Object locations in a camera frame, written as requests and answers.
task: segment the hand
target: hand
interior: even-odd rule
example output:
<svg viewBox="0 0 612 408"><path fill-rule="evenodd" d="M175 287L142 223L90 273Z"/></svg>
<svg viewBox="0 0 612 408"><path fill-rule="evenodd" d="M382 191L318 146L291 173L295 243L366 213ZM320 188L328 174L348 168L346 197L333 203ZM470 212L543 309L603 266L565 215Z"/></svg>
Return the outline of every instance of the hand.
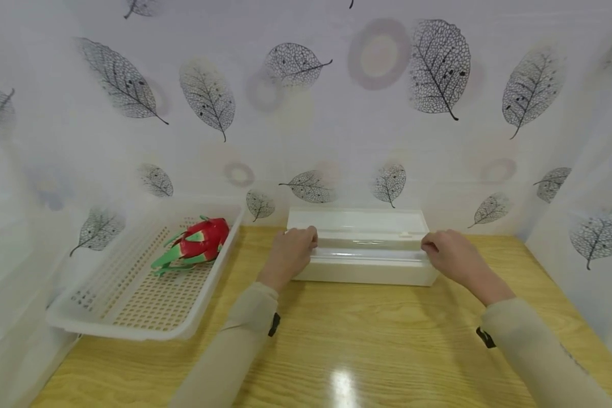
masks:
<svg viewBox="0 0 612 408"><path fill-rule="evenodd" d="M461 233L453 230L428 233L422 239L422 250L436 270L469 289L485 306L516 297Z"/></svg>
<svg viewBox="0 0 612 408"><path fill-rule="evenodd" d="M267 262L258 274L256 282L275 289L277 293L311 262L311 250L317 248L317 229L292 228L277 233Z"/></svg>

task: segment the long sleeve shirt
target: long sleeve shirt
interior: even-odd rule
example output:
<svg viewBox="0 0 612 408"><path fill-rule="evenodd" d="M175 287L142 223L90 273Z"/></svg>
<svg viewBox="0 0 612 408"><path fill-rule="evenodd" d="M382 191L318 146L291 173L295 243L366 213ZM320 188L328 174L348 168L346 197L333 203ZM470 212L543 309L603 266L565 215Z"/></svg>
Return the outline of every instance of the long sleeve shirt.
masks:
<svg viewBox="0 0 612 408"><path fill-rule="evenodd" d="M202 357L174 395L171 408L230 407L247 370L267 340L278 295L260 283L247 288ZM487 307L489 334L539 407L607 408L612 399L520 298Z"/></svg>

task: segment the wooden table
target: wooden table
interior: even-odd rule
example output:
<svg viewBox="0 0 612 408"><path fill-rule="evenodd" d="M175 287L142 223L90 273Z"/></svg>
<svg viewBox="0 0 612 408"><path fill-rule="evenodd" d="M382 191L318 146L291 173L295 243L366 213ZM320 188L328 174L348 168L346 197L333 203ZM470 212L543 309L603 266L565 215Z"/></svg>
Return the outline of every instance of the wooden table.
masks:
<svg viewBox="0 0 612 408"><path fill-rule="evenodd" d="M164 407L252 283L275 228L241 240L189 341L82 338L33 407ZM472 236L487 262L612 396L612 356L515 237ZM431 288L293 282L239 392L239 407L529 407L524 383L474 333L483 307L440 277Z"/></svg>

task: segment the plastic wrap dispenser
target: plastic wrap dispenser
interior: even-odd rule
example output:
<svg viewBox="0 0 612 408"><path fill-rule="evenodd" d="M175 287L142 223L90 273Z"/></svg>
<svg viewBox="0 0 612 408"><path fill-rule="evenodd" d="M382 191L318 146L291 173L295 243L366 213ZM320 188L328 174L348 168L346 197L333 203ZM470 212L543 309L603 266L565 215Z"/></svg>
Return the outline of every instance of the plastic wrap dispenser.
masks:
<svg viewBox="0 0 612 408"><path fill-rule="evenodd" d="M288 228L309 225L319 246L296 280L431 286L438 276L420 249L421 211L290 209Z"/></svg>

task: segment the wall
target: wall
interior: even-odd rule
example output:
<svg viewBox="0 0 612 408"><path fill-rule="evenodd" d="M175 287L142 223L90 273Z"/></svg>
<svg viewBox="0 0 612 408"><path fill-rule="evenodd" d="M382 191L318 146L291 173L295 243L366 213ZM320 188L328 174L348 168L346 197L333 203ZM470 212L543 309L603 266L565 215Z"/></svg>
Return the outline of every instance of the wall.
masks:
<svg viewBox="0 0 612 408"><path fill-rule="evenodd" d="M585 75L612 44L612 0L131 1L0 1L0 115L15 113L7 130L0 120L0 177L14 174L9 184L0 178L0 211L29 234L9 233L3 248L18 244L22 259L45 254L39 262L58 265L37 275L50 297L101 259L88 248L67 257L92 207L130 224L155 199L141 183L143 163L163 169L156 180L168 176L172 194L245 200L253 190L247 223L280 225L289 206L315 205L279 184L312 183L294 177L317 170L322 184L302 189L336 197L320 206L422 208L432 229L528 236L549 207L534 184L573 167L590 139L571 142L576 129L591 129ZM413 39L439 58L413 57ZM285 68L268 70L266 60L278 64L271 50L284 43L307 48L278 51L309 69L272 84ZM455 81L452 91L436 94L423 63L436 67L436 86ZM516 113L525 100L516 82L534 63L548 65L529 83L533 103ZM217 105L219 117L199 115L195 68L232 100ZM108 95L114 72L121 88L136 80L146 107ZM512 125L513 114L524 125ZM561 146L575 154L557 155ZM152 192L170 195L164 186ZM266 202L262 211L254 198ZM32 246L51 226L59 244ZM0 279L17 276L16 264L0 266Z"/></svg>

